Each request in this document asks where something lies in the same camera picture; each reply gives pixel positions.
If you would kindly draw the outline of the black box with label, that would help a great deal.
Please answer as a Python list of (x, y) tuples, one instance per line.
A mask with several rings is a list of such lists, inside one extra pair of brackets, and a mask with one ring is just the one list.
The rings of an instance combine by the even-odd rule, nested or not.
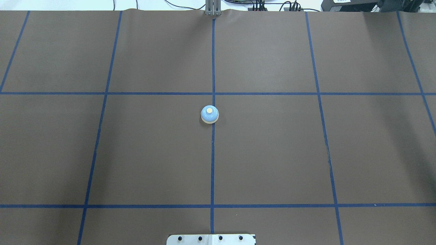
[(379, 0), (323, 0), (323, 12), (371, 12)]

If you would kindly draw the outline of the blue white call bell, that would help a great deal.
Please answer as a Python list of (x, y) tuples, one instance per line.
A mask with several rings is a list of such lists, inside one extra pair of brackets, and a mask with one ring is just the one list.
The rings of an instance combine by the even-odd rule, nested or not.
[(200, 118), (206, 124), (214, 124), (219, 119), (219, 110), (211, 104), (206, 105), (200, 112)]

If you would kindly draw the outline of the aluminium frame post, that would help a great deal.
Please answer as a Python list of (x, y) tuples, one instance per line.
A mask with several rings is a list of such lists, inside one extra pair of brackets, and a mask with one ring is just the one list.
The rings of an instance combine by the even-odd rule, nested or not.
[(206, 0), (205, 1), (205, 15), (206, 16), (220, 16), (221, 0)]

